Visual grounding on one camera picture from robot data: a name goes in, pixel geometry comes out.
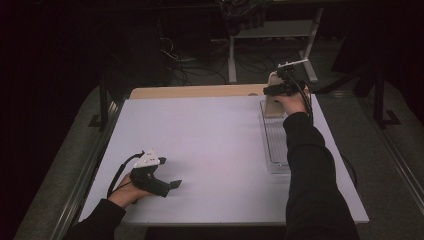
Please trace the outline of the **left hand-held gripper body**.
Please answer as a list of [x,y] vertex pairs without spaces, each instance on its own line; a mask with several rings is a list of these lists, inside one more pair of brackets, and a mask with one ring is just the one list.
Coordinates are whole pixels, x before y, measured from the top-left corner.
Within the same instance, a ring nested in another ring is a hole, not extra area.
[[166,197],[169,193],[167,191],[168,183],[154,176],[159,166],[159,157],[153,149],[148,149],[142,153],[134,163],[130,173],[130,179],[133,185],[153,195]]

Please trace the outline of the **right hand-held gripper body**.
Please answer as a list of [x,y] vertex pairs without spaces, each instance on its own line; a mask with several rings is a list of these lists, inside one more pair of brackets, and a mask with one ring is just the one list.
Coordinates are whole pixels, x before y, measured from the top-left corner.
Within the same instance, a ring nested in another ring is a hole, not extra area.
[[306,87],[306,83],[303,81],[297,81],[293,78],[294,66],[305,62],[304,60],[286,62],[279,64],[276,71],[277,75],[283,80],[281,84],[284,87],[284,93],[282,95],[291,96],[296,93],[301,93]]

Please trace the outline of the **beige painted phone case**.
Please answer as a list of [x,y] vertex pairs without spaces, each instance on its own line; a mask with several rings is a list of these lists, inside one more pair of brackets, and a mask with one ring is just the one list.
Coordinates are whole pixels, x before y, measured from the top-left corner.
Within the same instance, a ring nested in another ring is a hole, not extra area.
[[[276,72],[272,72],[269,75],[269,86],[278,85],[282,82],[283,80],[277,75]],[[285,110],[280,102],[274,100],[270,95],[266,95],[263,113],[267,118],[282,117],[285,113]]]

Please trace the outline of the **clear plastic rack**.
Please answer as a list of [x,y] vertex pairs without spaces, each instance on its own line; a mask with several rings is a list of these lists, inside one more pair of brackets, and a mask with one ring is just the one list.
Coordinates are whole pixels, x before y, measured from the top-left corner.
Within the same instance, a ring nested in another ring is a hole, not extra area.
[[265,162],[270,174],[289,174],[286,133],[283,127],[285,117],[265,115],[266,101],[260,102],[259,123],[265,151]]

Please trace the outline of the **person's right hand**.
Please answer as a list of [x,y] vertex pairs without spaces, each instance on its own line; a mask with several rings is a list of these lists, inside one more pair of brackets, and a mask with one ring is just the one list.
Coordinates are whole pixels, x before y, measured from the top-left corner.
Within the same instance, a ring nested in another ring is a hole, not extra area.
[[305,113],[305,114],[308,113],[307,106],[300,93],[296,93],[291,96],[287,96],[287,95],[274,96],[273,99],[275,101],[278,101],[282,105],[283,109],[288,115],[292,115],[295,113]]

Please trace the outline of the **person's left hand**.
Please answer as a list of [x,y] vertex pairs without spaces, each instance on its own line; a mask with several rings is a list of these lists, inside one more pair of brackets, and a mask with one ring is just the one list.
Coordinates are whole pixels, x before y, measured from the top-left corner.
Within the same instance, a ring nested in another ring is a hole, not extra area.
[[130,179],[130,174],[126,174],[118,187],[108,197],[108,200],[126,209],[132,203],[149,195],[149,192],[135,187]]

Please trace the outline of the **black metal stand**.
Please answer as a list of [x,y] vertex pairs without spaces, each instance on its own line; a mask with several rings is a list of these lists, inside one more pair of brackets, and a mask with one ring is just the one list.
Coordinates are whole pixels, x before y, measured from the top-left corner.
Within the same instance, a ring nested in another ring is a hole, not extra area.
[[109,109],[112,104],[112,100],[110,98],[105,75],[100,74],[98,76],[98,80],[100,113],[92,116],[89,127],[97,127],[99,131],[102,132],[109,122]]
[[390,125],[400,125],[401,122],[392,110],[384,109],[384,78],[382,71],[376,69],[374,86],[374,110],[373,118],[381,129]]

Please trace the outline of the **white metal desk frame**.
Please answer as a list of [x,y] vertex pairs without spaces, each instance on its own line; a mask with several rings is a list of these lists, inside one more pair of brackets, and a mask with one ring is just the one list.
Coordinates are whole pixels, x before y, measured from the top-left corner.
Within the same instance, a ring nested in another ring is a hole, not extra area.
[[234,40],[247,38],[278,38],[278,37],[306,37],[307,43],[305,47],[299,51],[301,58],[300,63],[303,65],[305,72],[311,83],[317,83],[318,78],[313,69],[312,63],[309,61],[309,55],[320,25],[323,8],[315,11],[315,16],[311,20],[282,20],[282,21],[266,21],[263,27],[242,30],[235,37],[229,37],[229,57],[228,57],[228,73],[229,83],[237,82],[236,62],[234,58]]

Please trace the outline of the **aluminium rail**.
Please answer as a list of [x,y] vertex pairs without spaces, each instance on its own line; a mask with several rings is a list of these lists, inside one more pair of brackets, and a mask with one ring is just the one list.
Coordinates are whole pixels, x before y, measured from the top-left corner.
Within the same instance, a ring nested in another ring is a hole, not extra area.
[[106,108],[100,107],[100,120],[97,121],[96,118],[94,120],[95,138],[87,144],[89,152],[81,158],[82,164],[77,171],[76,180],[73,181],[70,196],[66,198],[49,240],[61,240],[73,224],[79,220],[120,111],[121,104],[115,102],[107,104]]
[[419,211],[424,215],[424,188],[421,186],[411,168],[407,164],[400,150],[396,147],[389,134],[383,130],[380,132],[382,141],[388,149],[396,169],[404,181],[409,193],[414,199]]

